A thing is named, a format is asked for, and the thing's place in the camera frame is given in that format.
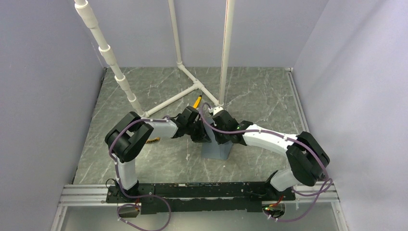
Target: gray block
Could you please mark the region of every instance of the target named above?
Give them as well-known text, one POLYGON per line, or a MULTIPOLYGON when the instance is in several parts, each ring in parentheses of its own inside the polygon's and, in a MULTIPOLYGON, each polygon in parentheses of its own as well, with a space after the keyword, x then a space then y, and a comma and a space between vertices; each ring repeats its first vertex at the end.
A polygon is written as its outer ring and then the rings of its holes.
MULTIPOLYGON (((212 123, 211 118, 206 118, 208 123, 212 123)), ((228 141, 224 144, 218 144, 214 132, 209 126, 204 124, 205 131, 211 139, 211 143, 203 143, 201 147, 201 158, 216 159, 216 160, 226 160, 230 154, 232 148, 232 142, 228 141)))

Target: yellow marker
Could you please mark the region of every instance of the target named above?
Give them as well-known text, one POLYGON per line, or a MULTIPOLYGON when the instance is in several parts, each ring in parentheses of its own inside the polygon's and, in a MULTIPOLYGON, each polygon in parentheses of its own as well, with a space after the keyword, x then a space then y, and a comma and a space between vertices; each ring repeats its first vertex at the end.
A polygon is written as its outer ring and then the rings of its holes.
POLYGON ((193 108, 197 108, 197 107, 198 107, 198 105, 200 104, 202 98, 203 98, 202 95, 199 95, 199 96, 198 96, 197 100, 196 100, 195 103, 194 103, 193 108))
POLYGON ((146 141, 146 144, 157 143, 157 142, 159 142, 159 141, 160 141, 160 137, 156 137, 156 138, 154 138, 154 139, 147 140, 147 141, 146 141))

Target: pvc pipe frame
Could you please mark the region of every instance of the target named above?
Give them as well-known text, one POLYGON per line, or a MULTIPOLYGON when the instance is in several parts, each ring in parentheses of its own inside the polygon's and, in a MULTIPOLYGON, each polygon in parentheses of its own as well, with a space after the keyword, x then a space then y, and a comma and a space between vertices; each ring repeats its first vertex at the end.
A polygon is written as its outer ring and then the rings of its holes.
POLYGON ((202 84, 202 82, 200 82, 196 77, 194 77, 194 75, 190 73, 190 71, 188 71, 186 67, 183 65, 183 61, 181 59, 180 41, 179 41, 179 36, 178 36, 179 32, 177 29, 174 0, 168 0, 171 25, 172 25, 173 36, 174 36, 174 44, 176 47, 177 67, 193 81, 193 85, 185 89, 184 91, 180 92, 179 94, 171 97, 170 99, 162 102, 156 107, 148 111, 145 111, 145 112, 142 110, 139 104, 139 101, 136 98, 136 95, 131 91, 129 83, 126 80, 126 77, 123 75, 122 71, 120 70, 117 64, 115 55, 111 47, 106 42, 98 26, 98 21, 88 1, 87 0, 74 0, 74 1, 75 1, 76 11, 81 16, 85 25, 91 30, 92 35, 95 37, 95 40, 97 41, 99 45, 99 51, 101 52, 101 55, 104 57, 108 65, 112 68, 112 71, 115 74, 115 80, 118 82, 121 89, 126 93, 127 99, 129 100, 133 108, 136 110, 136 112, 140 116, 150 117, 154 113, 160 111, 161 109, 170 105, 174 101, 181 99, 182 97, 193 92, 194 90, 201 90, 215 104, 215 106, 224 104, 224 94, 225 94, 225 85, 226 85, 226 77, 227 77, 228 58, 229 58, 229 51, 230 51, 229 47, 230 47, 232 19, 233 19, 235 0, 227 0, 227 8, 226 8, 226 15, 225 15, 225 28, 224 28, 224 45, 222 49, 223 51, 222 51, 221 81, 220 81, 220 93, 219 93, 220 100, 219 101, 214 97, 213 94, 210 93, 210 91, 207 88, 205 88, 204 84, 202 84))
POLYGON ((230 58, 230 45, 232 33, 232 20, 234 18, 235 0, 227 0, 225 8, 224 43, 222 46, 221 79, 219 82, 219 106, 224 106, 225 85, 227 84, 228 59, 230 58))

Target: gray wall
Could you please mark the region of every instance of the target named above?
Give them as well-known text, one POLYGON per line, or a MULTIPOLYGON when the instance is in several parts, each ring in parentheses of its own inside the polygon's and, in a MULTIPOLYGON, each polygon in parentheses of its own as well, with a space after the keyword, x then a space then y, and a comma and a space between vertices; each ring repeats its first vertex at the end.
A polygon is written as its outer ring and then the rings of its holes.
POLYGON ((294 66, 350 230, 408 230, 408 2, 330 0, 294 66))
MULTIPOLYGON (((292 67, 327 1, 236 1, 229 65, 292 67)), ((120 66, 176 65, 166 0, 90 4, 120 66)), ((225 0, 175 0, 186 66, 221 66, 225 5, 225 0)))
POLYGON ((67 1, 8 1, 0 21, 0 229, 49 230, 103 70, 67 1))

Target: marble surface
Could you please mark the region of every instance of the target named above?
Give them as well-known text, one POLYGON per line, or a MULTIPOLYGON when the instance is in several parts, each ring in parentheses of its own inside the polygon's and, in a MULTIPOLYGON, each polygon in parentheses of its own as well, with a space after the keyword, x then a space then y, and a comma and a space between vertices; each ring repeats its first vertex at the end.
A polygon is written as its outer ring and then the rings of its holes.
MULTIPOLYGON (((219 93, 220 68, 187 68, 216 97, 219 93)), ((144 110, 174 96, 192 85, 177 68, 123 68, 144 110)), ((194 104, 201 92, 196 90, 152 115, 175 116, 194 104)), ((210 102, 205 96, 203 102, 210 102)), ((302 131, 295 99, 284 68, 234 67, 228 69, 225 109, 237 119, 253 121, 284 133, 302 131)), ((74 184, 101 184, 115 175, 104 137, 132 107, 110 69, 101 92, 84 145, 74 184)), ((286 158, 257 147, 235 144, 228 160, 201 158, 201 144, 188 136, 162 139, 147 144, 136 159, 140 182, 228 182, 265 180, 287 166, 286 158)))

